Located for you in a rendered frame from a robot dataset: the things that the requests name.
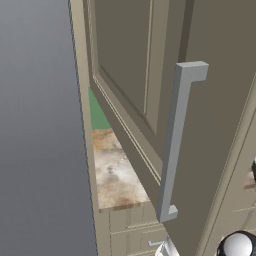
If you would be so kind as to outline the beige panelled cabinet door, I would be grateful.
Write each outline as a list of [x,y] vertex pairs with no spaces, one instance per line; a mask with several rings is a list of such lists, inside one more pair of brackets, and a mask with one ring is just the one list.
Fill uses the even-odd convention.
[[186,0],[87,0],[92,74],[156,177],[162,173]]

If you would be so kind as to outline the beige drawer front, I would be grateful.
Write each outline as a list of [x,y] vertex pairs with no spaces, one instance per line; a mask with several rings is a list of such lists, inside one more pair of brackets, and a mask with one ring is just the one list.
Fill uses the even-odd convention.
[[158,246],[149,247],[148,241],[163,241],[167,237],[151,202],[112,211],[109,222],[111,256],[154,256]]

